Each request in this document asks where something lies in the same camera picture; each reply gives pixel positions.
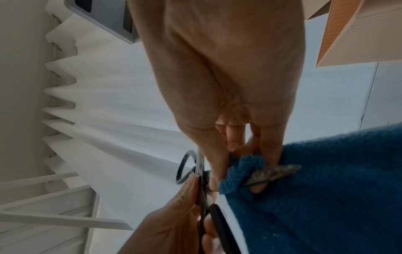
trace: gray laptop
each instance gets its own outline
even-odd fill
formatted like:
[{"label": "gray laptop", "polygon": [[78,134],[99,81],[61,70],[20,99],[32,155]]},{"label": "gray laptop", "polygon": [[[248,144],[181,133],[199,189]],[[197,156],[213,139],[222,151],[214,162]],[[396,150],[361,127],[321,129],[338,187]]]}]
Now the gray laptop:
[{"label": "gray laptop", "polygon": [[129,44],[139,41],[126,0],[64,0],[64,4]]}]

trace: cut fabric piece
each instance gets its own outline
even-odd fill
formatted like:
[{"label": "cut fabric piece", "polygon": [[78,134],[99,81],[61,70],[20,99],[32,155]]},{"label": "cut fabric piece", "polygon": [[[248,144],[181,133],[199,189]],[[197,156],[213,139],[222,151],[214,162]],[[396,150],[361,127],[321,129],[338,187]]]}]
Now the cut fabric piece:
[{"label": "cut fabric piece", "polygon": [[285,145],[280,163],[302,169],[259,195],[242,184],[261,156],[220,184],[250,254],[402,253],[402,124]]}]

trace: fuzzy fabric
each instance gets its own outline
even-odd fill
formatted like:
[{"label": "fuzzy fabric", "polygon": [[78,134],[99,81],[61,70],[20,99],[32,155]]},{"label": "fuzzy fabric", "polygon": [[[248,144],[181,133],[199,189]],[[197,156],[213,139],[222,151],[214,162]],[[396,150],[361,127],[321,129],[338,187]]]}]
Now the fuzzy fabric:
[{"label": "fuzzy fabric", "polygon": [[293,176],[242,187],[261,156],[233,159],[220,184],[250,254],[402,253],[402,124],[285,145]]}]

